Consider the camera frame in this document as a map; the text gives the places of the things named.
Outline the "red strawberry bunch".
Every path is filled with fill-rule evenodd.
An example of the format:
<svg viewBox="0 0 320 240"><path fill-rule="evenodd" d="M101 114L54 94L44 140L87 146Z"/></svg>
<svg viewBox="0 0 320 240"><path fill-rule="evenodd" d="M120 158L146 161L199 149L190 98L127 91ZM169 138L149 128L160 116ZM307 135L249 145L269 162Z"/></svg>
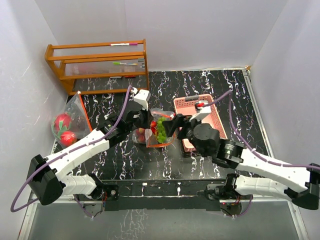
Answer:
<svg viewBox="0 0 320 240"><path fill-rule="evenodd" d="M135 142L138 144L145 144L146 141L156 133L156 121L152 121L150 127L147 129L138 128L134 132Z"/></svg>

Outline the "green grape cluster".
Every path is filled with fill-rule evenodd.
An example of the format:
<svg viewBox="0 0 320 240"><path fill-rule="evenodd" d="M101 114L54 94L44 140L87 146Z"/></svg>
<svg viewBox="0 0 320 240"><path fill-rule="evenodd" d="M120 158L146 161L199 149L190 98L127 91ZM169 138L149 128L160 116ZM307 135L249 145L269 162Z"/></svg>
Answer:
<svg viewBox="0 0 320 240"><path fill-rule="evenodd" d="M156 121L156 139L159 144L169 144L172 141L172 137L168 137L163 125L163 121L166 121L165 117L160 117Z"/></svg>

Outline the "clear orange zip bag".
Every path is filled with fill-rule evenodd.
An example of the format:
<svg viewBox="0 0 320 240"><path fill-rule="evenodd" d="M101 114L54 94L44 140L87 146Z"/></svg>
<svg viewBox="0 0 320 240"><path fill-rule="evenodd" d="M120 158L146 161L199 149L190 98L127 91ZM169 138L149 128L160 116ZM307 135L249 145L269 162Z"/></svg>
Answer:
<svg viewBox="0 0 320 240"><path fill-rule="evenodd" d="M71 99L66 103L64 110L60 113L67 113L71 117L71 126L69 130L75 133L77 141L86 137L93 129L90 124L87 111L85 109L84 102L82 100L82 93L78 91ZM60 140L56 140L63 148L67 148L60 143Z"/></svg>

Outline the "red apple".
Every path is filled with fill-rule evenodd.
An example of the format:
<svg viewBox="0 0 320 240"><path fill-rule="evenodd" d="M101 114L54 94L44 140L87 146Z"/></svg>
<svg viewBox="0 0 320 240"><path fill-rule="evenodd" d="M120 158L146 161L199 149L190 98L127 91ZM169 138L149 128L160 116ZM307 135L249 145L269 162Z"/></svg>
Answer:
<svg viewBox="0 0 320 240"><path fill-rule="evenodd" d="M60 143L65 147L73 145L76 141L76 134L72 131L64 131L60 136Z"/></svg>

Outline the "red green dragon fruit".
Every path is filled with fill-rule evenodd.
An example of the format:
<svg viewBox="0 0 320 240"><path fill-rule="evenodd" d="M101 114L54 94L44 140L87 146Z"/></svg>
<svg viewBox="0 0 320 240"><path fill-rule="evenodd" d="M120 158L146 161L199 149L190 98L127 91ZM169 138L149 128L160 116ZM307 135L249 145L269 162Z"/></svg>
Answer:
<svg viewBox="0 0 320 240"><path fill-rule="evenodd" d="M51 131L56 140L66 139L72 136L70 131L72 118L68 113L59 114L51 123Z"/></svg>

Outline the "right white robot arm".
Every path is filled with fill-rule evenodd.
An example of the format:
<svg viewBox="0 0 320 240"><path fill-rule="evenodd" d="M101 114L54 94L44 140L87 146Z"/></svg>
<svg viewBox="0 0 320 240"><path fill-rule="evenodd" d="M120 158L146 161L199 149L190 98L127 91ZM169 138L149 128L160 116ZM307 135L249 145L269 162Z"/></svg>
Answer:
<svg viewBox="0 0 320 240"><path fill-rule="evenodd" d="M251 172L258 177L229 173L223 185L209 184L208 199L240 199L242 196L270 196L288 200L307 210L320 207L320 167L317 164L294 165L250 150L244 144L220 137L208 123L182 114L162 122L165 133L187 139L203 157L225 169Z"/></svg>

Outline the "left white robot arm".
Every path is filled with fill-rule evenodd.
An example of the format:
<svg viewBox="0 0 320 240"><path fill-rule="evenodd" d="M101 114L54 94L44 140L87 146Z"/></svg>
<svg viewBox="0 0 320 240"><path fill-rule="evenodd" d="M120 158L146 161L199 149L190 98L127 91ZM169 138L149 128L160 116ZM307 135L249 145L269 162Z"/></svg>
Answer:
<svg viewBox="0 0 320 240"><path fill-rule="evenodd" d="M43 206L55 202L63 195L87 195L93 200L103 195L103 183L93 174L69 176L77 166L93 156L111 149L124 141L138 128L150 126L152 115L136 102L129 102L124 113L110 115L87 136L63 149L42 157L32 158L28 185Z"/></svg>

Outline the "pink perforated plastic basket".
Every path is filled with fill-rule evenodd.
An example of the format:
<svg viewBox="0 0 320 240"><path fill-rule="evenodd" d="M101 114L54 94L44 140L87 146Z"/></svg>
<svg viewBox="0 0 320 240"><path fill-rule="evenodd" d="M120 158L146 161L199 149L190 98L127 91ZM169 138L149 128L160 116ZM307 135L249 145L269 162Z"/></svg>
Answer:
<svg viewBox="0 0 320 240"><path fill-rule="evenodd" d="M201 121L202 124L209 124L213 129L219 131L220 138L227 139L216 106L214 104L205 106L211 102L213 102L213 97L209 94L180 97L173 101L176 115L191 116L192 119Z"/></svg>

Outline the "wooden shelf rack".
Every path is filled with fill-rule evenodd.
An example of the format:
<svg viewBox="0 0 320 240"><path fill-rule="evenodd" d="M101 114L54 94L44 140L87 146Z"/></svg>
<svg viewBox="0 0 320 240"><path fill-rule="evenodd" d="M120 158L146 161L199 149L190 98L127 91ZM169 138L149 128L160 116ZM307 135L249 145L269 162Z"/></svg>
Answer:
<svg viewBox="0 0 320 240"><path fill-rule="evenodd" d="M138 43L137 46L110 46L118 43ZM138 63L144 58L145 68L132 65L114 65L113 62ZM147 62L147 41L125 40L99 43L52 45L46 48L44 59L69 96L77 92L83 80L98 80L110 86L105 89L82 90L83 94L124 93L126 79L141 77L145 83L136 88L149 90L150 80Z"/></svg>

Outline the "green yellow toothbrush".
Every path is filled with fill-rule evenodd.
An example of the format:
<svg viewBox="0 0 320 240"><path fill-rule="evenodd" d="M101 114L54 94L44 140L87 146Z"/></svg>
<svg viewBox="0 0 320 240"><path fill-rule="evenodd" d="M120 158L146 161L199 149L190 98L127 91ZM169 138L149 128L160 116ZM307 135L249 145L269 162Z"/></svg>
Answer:
<svg viewBox="0 0 320 240"><path fill-rule="evenodd" d="M125 65L125 66L138 66L138 63L130 63L130 62L112 62L114 65Z"/></svg>

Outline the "pink white marker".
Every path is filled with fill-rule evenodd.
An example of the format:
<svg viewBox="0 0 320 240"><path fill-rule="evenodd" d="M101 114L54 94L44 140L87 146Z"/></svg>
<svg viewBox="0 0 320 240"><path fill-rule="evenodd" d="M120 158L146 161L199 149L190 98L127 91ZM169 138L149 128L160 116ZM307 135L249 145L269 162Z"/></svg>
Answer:
<svg viewBox="0 0 320 240"><path fill-rule="evenodd" d="M109 46L113 47L113 46L137 46L138 43L136 42L124 42L124 43L111 43Z"/></svg>

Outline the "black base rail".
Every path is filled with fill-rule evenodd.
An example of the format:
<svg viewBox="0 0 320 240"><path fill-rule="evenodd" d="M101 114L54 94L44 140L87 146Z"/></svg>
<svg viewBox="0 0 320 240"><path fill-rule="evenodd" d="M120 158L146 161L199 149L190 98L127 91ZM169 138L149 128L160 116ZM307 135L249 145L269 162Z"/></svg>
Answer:
<svg viewBox="0 0 320 240"><path fill-rule="evenodd" d="M83 193L75 199L101 205L102 211L120 210L206 210L226 209L228 214L242 211L239 196L225 189L225 180L170 179L170 180L104 180L92 197Z"/></svg>

